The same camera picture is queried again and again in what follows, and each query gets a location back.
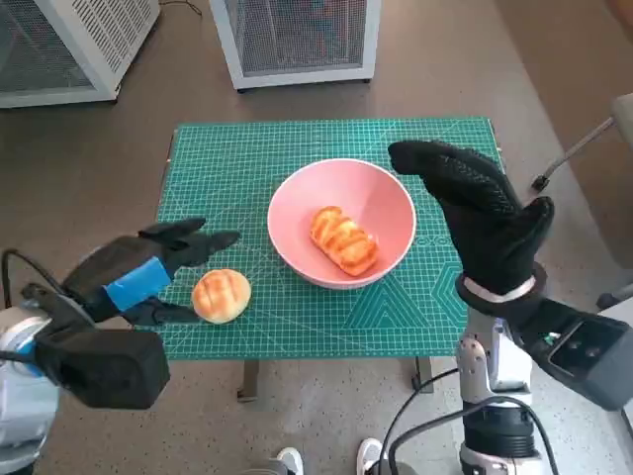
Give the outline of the bare left robot hand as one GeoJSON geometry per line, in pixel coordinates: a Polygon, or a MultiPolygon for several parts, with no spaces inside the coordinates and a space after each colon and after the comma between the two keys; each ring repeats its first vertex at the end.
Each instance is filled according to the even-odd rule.
{"type": "Polygon", "coordinates": [[[238,231],[203,233],[204,218],[157,223],[134,236],[117,237],[93,251],[61,288],[96,323],[121,316],[138,327],[193,324],[189,307],[159,299],[182,268],[201,266],[241,237],[238,231]]]}

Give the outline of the gloved right robot hand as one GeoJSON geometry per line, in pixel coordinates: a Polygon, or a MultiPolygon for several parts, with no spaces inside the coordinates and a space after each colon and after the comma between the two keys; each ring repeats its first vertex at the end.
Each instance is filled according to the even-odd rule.
{"type": "Polygon", "coordinates": [[[534,288],[535,256],[555,213],[551,198],[521,204],[505,174],[471,148],[403,141],[388,153],[393,169],[419,177],[440,205],[471,293],[501,303],[534,288]]]}

